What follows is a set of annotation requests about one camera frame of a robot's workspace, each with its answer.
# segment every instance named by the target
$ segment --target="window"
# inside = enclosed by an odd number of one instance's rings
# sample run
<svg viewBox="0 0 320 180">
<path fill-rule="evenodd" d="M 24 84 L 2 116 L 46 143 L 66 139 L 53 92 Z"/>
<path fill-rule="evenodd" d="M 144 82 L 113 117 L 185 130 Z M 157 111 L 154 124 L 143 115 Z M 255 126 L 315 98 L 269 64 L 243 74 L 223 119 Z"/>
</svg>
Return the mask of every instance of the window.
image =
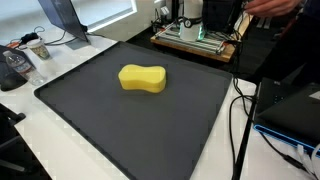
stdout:
<svg viewBox="0 0 320 180">
<path fill-rule="evenodd" d="M 71 0 L 80 22 L 89 30 L 135 11 L 135 0 Z M 51 23 L 38 0 L 0 0 L 0 44 Z"/>
</svg>

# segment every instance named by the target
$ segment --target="cup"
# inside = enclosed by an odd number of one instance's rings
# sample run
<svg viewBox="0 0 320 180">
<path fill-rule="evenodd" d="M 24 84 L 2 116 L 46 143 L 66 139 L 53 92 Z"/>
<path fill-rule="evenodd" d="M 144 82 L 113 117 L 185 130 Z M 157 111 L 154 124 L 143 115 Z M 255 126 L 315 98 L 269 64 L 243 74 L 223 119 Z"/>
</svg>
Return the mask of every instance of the cup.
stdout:
<svg viewBox="0 0 320 180">
<path fill-rule="evenodd" d="M 51 58 L 48 49 L 41 39 L 34 39 L 27 42 L 27 47 L 31 49 L 31 51 L 34 52 L 42 60 Z"/>
</svg>

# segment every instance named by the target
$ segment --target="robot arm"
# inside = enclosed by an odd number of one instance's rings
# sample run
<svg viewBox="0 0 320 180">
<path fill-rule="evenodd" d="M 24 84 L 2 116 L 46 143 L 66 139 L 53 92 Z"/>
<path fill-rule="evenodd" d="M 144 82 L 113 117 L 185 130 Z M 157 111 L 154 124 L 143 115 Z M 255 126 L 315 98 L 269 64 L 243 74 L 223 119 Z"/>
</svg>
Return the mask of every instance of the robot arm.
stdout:
<svg viewBox="0 0 320 180">
<path fill-rule="evenodd" d="M 184 14 L 180 22 L 180 38 L 196 41 L 201 33 L 203 0 L 184 0 Z"/>
</svg>

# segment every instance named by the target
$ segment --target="hand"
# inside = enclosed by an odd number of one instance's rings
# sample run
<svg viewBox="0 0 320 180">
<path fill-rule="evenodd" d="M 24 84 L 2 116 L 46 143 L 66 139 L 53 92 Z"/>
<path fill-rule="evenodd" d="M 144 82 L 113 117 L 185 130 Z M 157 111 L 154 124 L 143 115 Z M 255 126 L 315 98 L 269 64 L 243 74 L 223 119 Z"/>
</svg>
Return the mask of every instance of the hand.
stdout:
<svg viewBox="0 0 320 180">
<path fill-rule="evenodd" d="M 245 9 L 254 16 L 274 17 L 291 12 L 300 2 L 301 0 L 253 0 Z"/>
</svg>

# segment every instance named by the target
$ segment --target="person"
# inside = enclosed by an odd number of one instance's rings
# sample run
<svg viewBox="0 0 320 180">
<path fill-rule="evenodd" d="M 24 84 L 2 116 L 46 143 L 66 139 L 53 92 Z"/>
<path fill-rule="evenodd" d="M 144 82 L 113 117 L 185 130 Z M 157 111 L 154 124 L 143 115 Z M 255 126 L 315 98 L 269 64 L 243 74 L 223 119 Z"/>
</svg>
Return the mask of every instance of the person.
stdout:
<svg viewBox="0 0 320 180">
<path fill-rule="evenodd" d="M 253 0 L 245 10 L 258 17 L 274 17 L 291 12 L 299 3 L 301 0 Z M 281 81 L 301 66 L 293 85 L 320 84 L 320 0 L 305 2 L 303 13 L 247 80 L 256 84 L 263 77 Z"/>
</svg>

